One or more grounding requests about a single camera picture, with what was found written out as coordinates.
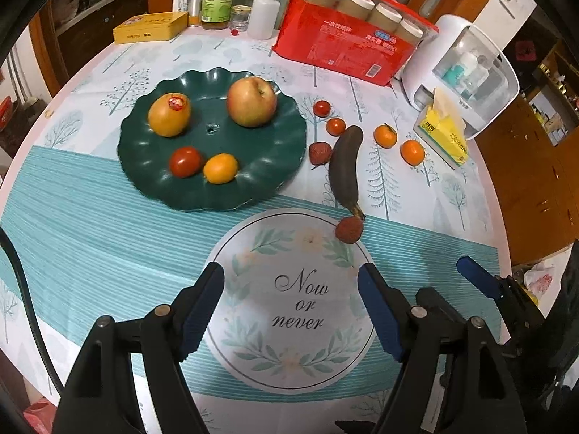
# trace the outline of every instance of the apple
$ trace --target apple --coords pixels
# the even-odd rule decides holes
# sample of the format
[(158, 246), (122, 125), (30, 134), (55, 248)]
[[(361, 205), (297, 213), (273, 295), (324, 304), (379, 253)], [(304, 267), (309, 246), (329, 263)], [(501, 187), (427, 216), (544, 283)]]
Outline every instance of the apple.
[(277, 96), (271, 85), (259, 77), (237, 80), (227, 92), (227, 112), (242, 127), (259, 127), (276, 113)]

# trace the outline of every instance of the green plate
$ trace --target green plate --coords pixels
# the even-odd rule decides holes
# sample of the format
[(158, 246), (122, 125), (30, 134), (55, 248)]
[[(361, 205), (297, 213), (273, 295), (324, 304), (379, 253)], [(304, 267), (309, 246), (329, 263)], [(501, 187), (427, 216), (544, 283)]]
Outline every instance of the green plate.
[[(231, 210), (267, 198), (293, 177), (306, 151), (306, 121), (293, 98), (270, 81), (277, 95), (277, 111), (263, 127), (241, 127), (229, 117), (225, 98), (232, 83), (253, 76), (224, 68), (190, 71), (174, 80), (163, 80), (139, 98), (121, 124), (117, 153), (131, 183), (145, 196), (177, 210)], [(191, 120), (179, 136), (165, 138), (153, 132), (147, 114), (157, 98), (183, 93), (191, 101)], [(227, 184), (210, 184), (200, 172), (176, 178), (169, 158), (178, 148), (193, 146), (210, 159), (230, 153), (240, 169)]]

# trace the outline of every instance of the blue gripper pad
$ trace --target blue gripper pad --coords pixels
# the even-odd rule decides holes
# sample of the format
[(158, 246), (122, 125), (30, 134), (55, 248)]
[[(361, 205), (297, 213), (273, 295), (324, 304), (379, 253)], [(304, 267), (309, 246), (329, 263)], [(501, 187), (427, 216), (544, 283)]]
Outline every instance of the blue gripper pad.
[(217, 263), (209, 263), (193, 286), (198, 290), (198, 296), (183, 323), (183, 339), (179, 348), (182, 358), (198, 349), (224, 286), (223, 268)]
[(456, 261), (456, 270), (463, 277), (466, 277), (468, 282), (473, 284), (486, 297), (494, 299), (501, 297), (499, 281), (470, 256), (458, 258), (458, 261)]
[(400, 362), (404, 355), (400, 327), (392, 310), (384, 300), (384, 289), (379, 289), (379, 286), (388, 289), (376, 267), (370, 263), (360, 267), (358, 270), (358, 292), (364, 301), (382, 349)]

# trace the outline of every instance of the metal screw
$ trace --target metal screw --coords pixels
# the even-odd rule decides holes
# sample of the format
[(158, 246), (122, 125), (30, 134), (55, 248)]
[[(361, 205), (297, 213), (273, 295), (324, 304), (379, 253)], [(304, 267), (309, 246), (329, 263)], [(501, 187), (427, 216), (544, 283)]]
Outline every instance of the metal screw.
[(471, 318), (471, 323), (475, 328), (481, 329), (485, 327), (485, 321), (479, 316), (473, 316)]
[(410, 313), (412, 313), (412, 315), (414, 315), (416, 318), (424, 318), (426, 315), (428, 315), (428, 312), (426, 311), (426, 309), (424, 307), (412, 307), (412, 310), (410, 310)]
[(167, 304), (163, 304), (163, 305), (159, 305), (158, 307), (155, 307), (155, 315), (157, 315), (157, 316), (169, 315), (170, 311), (171, 311), (171, 306), (169, 306)]
[(108, 326), (109, 323), (111, 323), (112, 318), (108, 315), (104, 315), (101, 316), (98, 320), (97, 320), (97, 326), (99, 328), (104, 328), (105, 326)]

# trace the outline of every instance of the red sticker on fruit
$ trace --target red sticker on fruit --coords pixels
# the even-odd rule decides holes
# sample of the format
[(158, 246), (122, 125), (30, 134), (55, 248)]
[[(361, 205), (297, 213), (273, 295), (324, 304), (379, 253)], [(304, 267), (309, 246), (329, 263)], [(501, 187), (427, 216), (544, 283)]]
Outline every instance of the red sticker on fruit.
[(172, 96), (167, 100), (167, 104), (173, 111), (180, 111), (185, 107), (185, 100), (179, 96)]

